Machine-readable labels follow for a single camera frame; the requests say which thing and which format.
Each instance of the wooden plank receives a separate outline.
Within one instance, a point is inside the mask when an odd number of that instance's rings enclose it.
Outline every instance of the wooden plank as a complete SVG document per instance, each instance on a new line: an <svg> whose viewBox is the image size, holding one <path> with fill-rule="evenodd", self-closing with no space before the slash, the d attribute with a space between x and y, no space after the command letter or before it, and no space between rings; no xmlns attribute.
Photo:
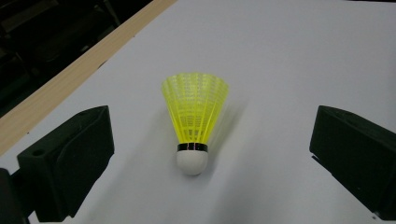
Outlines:
<svg viewBox="0 0 396 224"><path fill-rule="evenodd" d="M101 64L176 0L153 0L58 76L0 118L0 156L79 87Z"/></svg>

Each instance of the shuttlecock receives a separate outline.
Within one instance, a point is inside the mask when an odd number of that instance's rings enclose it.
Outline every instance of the shuttlecock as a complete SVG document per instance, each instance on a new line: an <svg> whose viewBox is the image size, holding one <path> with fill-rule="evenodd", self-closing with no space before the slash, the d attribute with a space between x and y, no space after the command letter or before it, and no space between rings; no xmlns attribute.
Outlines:
<svg viewBox="0 0 396 224"><path fill-rule="evenodd" d="M182 73L163 82L163 96L175 127L177 166L186 175L198 175L207 165L207 141L228 94L219 77Z"/></svg>

